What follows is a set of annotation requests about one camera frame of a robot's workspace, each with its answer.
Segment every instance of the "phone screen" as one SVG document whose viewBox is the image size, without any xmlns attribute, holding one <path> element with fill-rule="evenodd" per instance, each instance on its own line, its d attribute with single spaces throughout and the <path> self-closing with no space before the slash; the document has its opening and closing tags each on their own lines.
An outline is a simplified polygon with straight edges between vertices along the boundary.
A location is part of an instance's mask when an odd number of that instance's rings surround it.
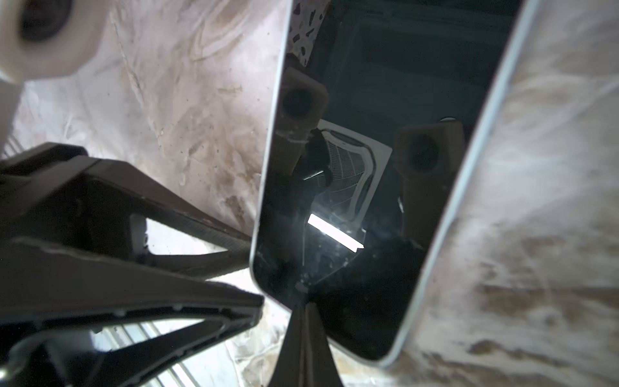
<svg viewBox="0 0 619 387">
<path fill-rule="evenodd" d="M 295 1 L 252 270 L 386 356 L 520 1 Z"/>
</svg>

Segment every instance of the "marble surface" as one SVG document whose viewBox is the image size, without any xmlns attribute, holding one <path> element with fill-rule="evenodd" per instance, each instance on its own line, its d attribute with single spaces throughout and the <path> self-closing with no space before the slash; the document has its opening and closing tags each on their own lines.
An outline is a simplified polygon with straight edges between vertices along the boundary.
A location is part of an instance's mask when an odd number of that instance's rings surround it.
<svg viewBox="0 0 619 387">
<path fill-rule="evenodd" d="M 14 137 L 127 160 L 249 233 L 288 17 L 267 2 L 117 1 L 91 63 L 25 86 Z M 618 17 L 542 2 L 420 325 L 386 370 L 335 350 L 347 386 L 619 383 Z M 239 386 L 267 384 L 287 319 L 269 302 L 225 344 Z"/>
</svg>

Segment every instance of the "white light strip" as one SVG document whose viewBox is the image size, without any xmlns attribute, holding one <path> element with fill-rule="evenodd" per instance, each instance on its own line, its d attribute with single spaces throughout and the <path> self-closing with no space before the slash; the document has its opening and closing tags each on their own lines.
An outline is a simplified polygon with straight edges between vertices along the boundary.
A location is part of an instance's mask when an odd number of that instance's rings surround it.
<svg viewBox="0 0 619 387">
<path fill-rule="evenodd" d="M 311 214 L 309 216 L 308 223 L 316 227 L 323 233 L 329 235 L 331 238 L 337 240 L 339 243 L 349 248 L 353 253 L 356 253 L 358 248 L 363 248 L 363 245 L 361 243 L 357 242 L 350 236 L 346 235 L 346 233 L 344 233 L 343 231 L 338 230 L 333 225 L 327 223 L 325 220 L 320 219 L 314 214 Z"/>
</svg>

